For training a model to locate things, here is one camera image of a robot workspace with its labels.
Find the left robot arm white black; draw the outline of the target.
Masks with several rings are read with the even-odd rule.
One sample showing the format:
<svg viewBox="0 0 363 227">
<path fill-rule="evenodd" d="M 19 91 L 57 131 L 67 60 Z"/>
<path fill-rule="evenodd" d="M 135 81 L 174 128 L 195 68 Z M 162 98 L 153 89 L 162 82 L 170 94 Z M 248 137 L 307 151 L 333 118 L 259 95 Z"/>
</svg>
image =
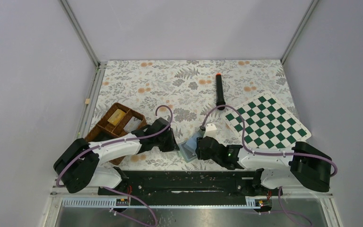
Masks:
<svg viewBox="0 0 363 227">
<path fill-rule="evenodd" d="M 88 186 L 109 187 L 116 194 L 126 192 L 128 182 L 115 168 L 102 165 L 111 160 L 144 153 L 157 147 L 162 152 L 179 150 L 173 130 L 164 118 L 123 137 L 100 142 L 76 139 L 53 164 L 57 187 L 77 193 Z"/>
</svg>

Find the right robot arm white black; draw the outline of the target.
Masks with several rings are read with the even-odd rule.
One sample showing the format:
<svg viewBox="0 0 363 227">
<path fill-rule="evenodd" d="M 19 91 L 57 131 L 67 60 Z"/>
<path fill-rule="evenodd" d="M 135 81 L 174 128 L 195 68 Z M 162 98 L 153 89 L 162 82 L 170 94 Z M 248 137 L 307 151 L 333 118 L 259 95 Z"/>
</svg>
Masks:
<svg viewBox="0 0 363 227">
<path fill-rule="evenodd" d="M 337 172 L 331 157 L 303 141 L 277 149 L 223 145 L 209 136 L 199 137 L 196 143 L 198 159 L 211 159 L 228 170 L 254 171 L 252 188 L 259 195 L 286 186 L 328 192 L 330 178 Z"/>
</svg>

